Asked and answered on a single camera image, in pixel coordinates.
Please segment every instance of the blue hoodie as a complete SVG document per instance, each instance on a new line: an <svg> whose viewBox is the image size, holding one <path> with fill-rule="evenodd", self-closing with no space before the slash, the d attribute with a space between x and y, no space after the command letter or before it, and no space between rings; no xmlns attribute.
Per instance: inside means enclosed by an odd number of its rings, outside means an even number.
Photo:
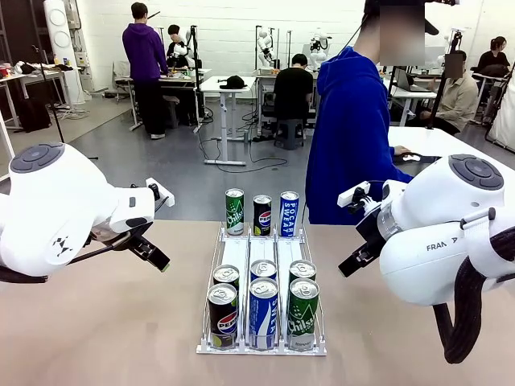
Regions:
<svg viewBox="0 0 515 386"><path fill-rule="evenodd" d="M153 28L142 23L129 24L122 40L130 62L130 77L135 82L157 81L161 72L168 72L163 43Z"/></svg>
<svg viewBox="0 0 515 386"><path fill-rule="evenodd" d="M321 102L306 176L309 220L355 225L363 211L350 215L338 207L340 193L363 181L412 178L393 164L388 91L370 59L345 48L322 65L317 85ZM381 200L381 184L373 184L371 195Z"/></svg>

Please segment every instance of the black cap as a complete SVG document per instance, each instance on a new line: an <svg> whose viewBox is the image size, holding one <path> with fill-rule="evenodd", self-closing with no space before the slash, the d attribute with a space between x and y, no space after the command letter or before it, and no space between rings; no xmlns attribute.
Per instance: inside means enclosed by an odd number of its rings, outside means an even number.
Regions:
<svg viewBox="0 0 515 386"><path fill-rule="evenodd" d="M238 75L230 76L227 80L221 81L227 82L226 85L220 86L224 90L239 90L246 87L245 82Z"/></svg>
<svg viewBox="0 0 515 386"><path fill-rule="evenodd" d="M426 2L434 0L366 0L365 14L379 14L382 6L425 6ZM437 35L439 31L426 20L426 33L429 35Z"/></svg>

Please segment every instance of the pepsi logo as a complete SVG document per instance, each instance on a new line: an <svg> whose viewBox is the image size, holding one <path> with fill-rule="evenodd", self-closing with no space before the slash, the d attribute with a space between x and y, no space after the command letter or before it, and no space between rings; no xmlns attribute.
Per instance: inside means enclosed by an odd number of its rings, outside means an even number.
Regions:
<svg viewBox="0 0 515 386"><path fill-rule="evenodd" d="M262 225L263 227L270 226L271 220L272 220L272 212L271 211L266 211L259 216L259 224Z"/></svg>
<svg viewBox="0 0 515 386"><path fill-rule="evenodd" d="M237 321L238 312L234 311L218 321L218 331L222 334L232 334L236 330Z"/></svg>

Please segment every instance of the can rack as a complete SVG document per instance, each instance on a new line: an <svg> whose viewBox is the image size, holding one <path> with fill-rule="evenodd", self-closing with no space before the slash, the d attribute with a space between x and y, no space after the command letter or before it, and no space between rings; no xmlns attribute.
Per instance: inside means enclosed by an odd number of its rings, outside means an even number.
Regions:
<svg viewBox="0 0 515 386"><path fill-rule="evenodd" d="M296 237L280 237L274 226L270 236L254 236L251 225L248 224L246 235L230 236L225 232L224 223L220 223L213 251L211 270L208 276L204 315L202 318L202 334L197 354L241 354L241 355L300 355L326 356L326 341L323 326L323 307L319 296L319 306L316 311L315 343L308 351L290 350L286 342L288 281L290 264L293 261L307 260L313 262L306 229L302 226ZM278 296L278 326L274 348L268 351L254 350L249 342L249 271L250 266L257 260L270 260L277 265ZM238 302L237 339L234 348L220 350L211 344L211 329L209 319L208 291L212 286L213 271L219 265L234 265L240 271L240 293Z"/></svg>

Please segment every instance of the soda can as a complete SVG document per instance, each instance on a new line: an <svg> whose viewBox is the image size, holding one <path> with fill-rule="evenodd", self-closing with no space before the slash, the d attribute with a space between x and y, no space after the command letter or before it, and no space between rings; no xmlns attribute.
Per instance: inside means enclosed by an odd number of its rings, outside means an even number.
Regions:
<svg viewBox="0 0 515 386"><path fill-rule="evenodd" d="M257 260L250 266L250 282L260 278L268 277L275 280L277 278L277 267L270 260Z"/></svg>
<svg viewBox="0 0 515 386"><path fill-rule="evenodd" d="M213 284L230 284L236 291L240 289L240 271L234 265L221 265L212 273Z"/></svg>
<svg viewBox="0 0 515 386"><path fill-rule="evenodd" d="M272 220L272 199L268 195L254 197L254 235L269 236Z"/></svg>
<svg viewBox="0 0 515 386"><path fill-rule="evenodd" d="M225 192L225 214L227 218L227 233L237 236L243 233L243 212L245 207L242 189L229 189Z"/></svg>
<svg viewBox="0 0 515 386"><path fill-rule="evenodd" d="M319 305L319 287L310 279L295 279L288 296L289 348L306 351L315 342L316 309Z"/></svg>
<svg viewBox="0 0 515 386"><path fill-rule="evenodd" d="M221 350L233 348L237 341L237 291L230 284L216 284L209 289L209 318L212 345Z"/></svg>
<svg viewBox="0 0 515 386"><path fill-rule="evenodd" d="M279 220L281 227L279 235L282 237L295 236L297 217L299 216L299 193L285 191L281 193L281 212Z"/></svg>
<svg viewBox="0 0 515 386"><path fill-rule="evenodd" d="M278 286L267 277L250 284L249 337L250 346L265 351L274 348L277 330Z"/></svg>
<svg viewBox="0 0 515 386"><path fill-rule="evenodd" d="M294 261L290 265L290 284L295 279L316 279L316 267L307 260Z"/></svg>

